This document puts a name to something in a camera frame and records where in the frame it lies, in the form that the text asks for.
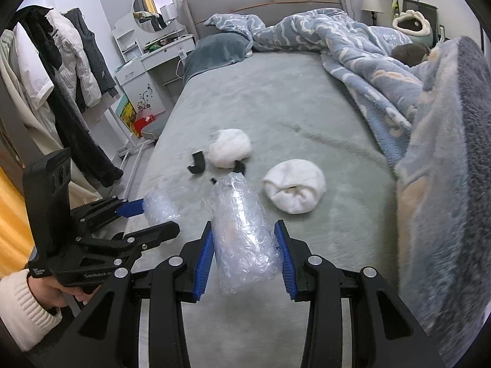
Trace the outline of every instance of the colorful picture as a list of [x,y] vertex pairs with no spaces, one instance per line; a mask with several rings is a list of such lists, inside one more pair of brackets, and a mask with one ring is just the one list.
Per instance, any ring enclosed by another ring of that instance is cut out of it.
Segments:
[[123,94],[121,100],[119,100],[118,107],[116,108],[116,115],[120,117],[122,122],[126,124],[127,128],[136,135],[138,138],[141,137],[138,131],[134,128],[134,121],[137,119],[137,112],[131,104],[130,100]]

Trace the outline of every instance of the lampshade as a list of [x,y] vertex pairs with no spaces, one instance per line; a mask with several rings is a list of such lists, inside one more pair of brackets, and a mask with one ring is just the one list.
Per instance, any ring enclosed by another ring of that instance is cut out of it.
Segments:
[[170,22],[178,17],[177,8],[174,3],[164,5],[162,8],[160,8],[160,12],[162,14],[162,17],[164,18],[164,21],[166,22]]
[[361,0],[361,10],[370,12],[384,12],[379,0]]

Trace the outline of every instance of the yellow curtain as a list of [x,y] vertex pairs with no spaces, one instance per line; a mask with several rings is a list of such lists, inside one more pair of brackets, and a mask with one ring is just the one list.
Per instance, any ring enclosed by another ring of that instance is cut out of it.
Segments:
[[0,278],[22,270],[33,246],[24,198],[0,168]]
[[148,12],[158,13],[153,0],[143,0]]

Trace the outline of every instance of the bubble wrap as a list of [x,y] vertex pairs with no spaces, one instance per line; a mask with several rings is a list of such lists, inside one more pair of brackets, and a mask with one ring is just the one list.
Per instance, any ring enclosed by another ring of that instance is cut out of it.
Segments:
[[242,173],[230,173],[212,191],[212,228],[218,280],[225,294],[281,272],[282,256],[259,198]]
[[166,221],[179,223],[179,212],[172,199],[170,199],[164,183],[161,183],[143,198],[143,211],[148,224],[151,226],[163,224]]

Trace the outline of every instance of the fluffy blanket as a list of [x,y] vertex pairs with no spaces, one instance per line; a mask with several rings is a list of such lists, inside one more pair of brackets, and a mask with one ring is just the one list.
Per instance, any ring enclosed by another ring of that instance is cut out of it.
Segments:
[[407,36],[338,9],[269,28],[255,15],[215,14],[205,24],[258,51],[319,51],[346,85],[398,178],[401,297],[453,366],[491,293],[491,75],[478,46],[451,40],[409,68],[389,57]]

